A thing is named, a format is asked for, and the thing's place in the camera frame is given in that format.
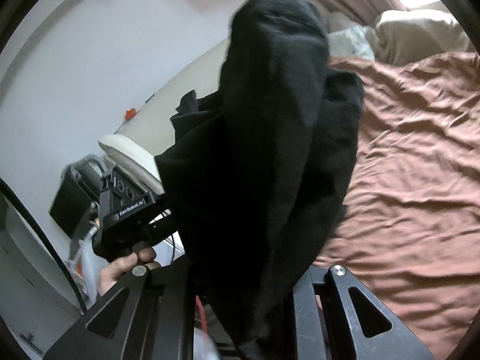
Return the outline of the person's left hand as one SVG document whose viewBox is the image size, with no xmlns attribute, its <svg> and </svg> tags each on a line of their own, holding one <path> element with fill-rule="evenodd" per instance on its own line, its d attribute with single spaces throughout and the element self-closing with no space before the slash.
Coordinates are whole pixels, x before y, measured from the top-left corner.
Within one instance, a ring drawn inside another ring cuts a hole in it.
<svg viewBox="0 0 480 360">
<path fill-rule="evenodd" d="M 151 270 L 160 268 L 161 265 L 155 261 L 156 252 L 152 247 L 146 247 L 138 252 L 132 252 L 126 257 L 117 258 L 104 267 L 99 274 L 97 291 L 100 297 L 105 295 L 127 272 L 134 267 L 143 265 Z"/>
</svg>

